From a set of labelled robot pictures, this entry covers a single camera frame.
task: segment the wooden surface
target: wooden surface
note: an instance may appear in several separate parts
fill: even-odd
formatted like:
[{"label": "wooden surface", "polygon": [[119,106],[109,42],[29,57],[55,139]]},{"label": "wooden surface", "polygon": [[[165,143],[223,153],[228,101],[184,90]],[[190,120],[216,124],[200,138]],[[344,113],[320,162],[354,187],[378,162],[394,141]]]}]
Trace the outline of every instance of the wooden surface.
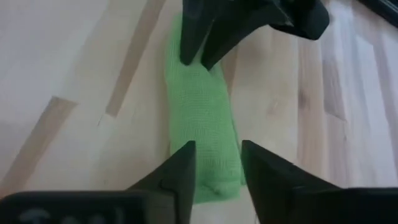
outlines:
[{"label": "wooden surface", "polygon": [[[398,186],[398,30],[325,2],[316,42],[263,27],[223,60],[240,139],[342,187]],[[0,2],[0,195],[125,189],[168,156],[164,48],[181,0]],[[239,199],[193,223],[254,223]]]}]

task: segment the black plastic part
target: black plastic part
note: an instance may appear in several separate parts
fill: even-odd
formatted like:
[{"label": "black plastic part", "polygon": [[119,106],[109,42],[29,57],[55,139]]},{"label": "black plastic part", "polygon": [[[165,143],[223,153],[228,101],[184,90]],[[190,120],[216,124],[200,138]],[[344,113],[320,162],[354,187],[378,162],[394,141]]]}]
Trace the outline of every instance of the black plastic part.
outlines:
[{"label": "black plastic part", "polygon": [[319,0],[183,0],[180,59],[189,65],[204,44],[201,62],[209,70],[259,27],[316,40],[329,21]]},{"label": "black plastic part", "polygon": [[209,70],[257,28],[268,24],[284,24],[287,21],[284,12],[273,2],[228,1],[213,23],[201,62]]},{"label": "black plastic part", "polygon": [[195,142],[189,141],[156,170],[128,190],[151,190],[174,195],[176,224],[190,222],[195,193]]},{"label": "black plastic part", "polygon": [[174,210],[158,192],[23,192],[0,201],[0,223],[174,224]]},{"label": "black plastic part", "polygon": [[358,0],[386,21],[398,28],[398,1],[397,0]]},{"label": "black plastic part", "polygon": [[254,144],[242,143],[246,182],[262,224],[397,223],[398,189],[340,189]]},{"label": "black plastic part", "polygon": [[294,189],[338,189],[251,141],[242,142],[242,163],[261,223],[288,222],[293,209]]},{"label": "black plastic part", "polygon": [[329,13],[319,0],[301,0],[286,4],[292,12],[293,26],[271,24],[270,26],[288,34],[310,40],[318,40],[330,23]]},{"label": "black plastic part", "polygon": [[296,192],[289,223],[397,223],[398,189]]},{"label": "black plastic part", "polygon": [[227,0],[183,0],[180,59],[191,64],[211,23]]}]

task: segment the wooden floor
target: wooden floor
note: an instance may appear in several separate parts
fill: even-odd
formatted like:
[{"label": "wooden floor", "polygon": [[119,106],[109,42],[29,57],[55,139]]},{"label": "wooden floor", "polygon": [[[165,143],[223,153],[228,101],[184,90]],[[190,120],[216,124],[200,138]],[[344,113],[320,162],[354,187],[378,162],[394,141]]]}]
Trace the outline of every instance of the wooden floor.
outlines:
[{"label": "wooden floor", "polygon": [[[263,27],[224,58],[239,137],[342,187],[398,186],[398,29],[356,1],[325,5],[319,41]],[[0,2],[0,195],[125,189],[167,158],[164,48],[181,8]],[[193,209],[193,223],[254,219],[245,188]]]}]

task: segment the green sock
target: green sock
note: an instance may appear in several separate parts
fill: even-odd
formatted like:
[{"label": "green sock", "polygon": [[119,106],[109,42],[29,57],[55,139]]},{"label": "green sock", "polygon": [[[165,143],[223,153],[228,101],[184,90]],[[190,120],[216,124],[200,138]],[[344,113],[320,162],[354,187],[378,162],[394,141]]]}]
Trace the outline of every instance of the green sock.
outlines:
[{"label": "green sock", "polygon": [[195,203],[227,200],[239,195],[243,172],[227,86],[219,64],[209,72],[200,55],[180,62],[182,17],[175,18],[166,50],[170,150],[196,141]]}]

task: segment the knit fabric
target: knit fabric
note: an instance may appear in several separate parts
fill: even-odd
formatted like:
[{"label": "knit fabric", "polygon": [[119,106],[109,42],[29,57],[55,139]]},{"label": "knit fabric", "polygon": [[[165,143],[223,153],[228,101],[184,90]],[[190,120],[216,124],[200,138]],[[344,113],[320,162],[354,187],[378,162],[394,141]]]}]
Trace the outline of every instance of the knit fabric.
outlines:
[{"label": "knit fabric", "polygon": [[195,203],[231,199],[239,195],[243,172],[223,72],[219,64],[209,72],[201,52],[189,66],[180,62],[181,26],[177,16],[166,50],[170,151],[196,141]]}]

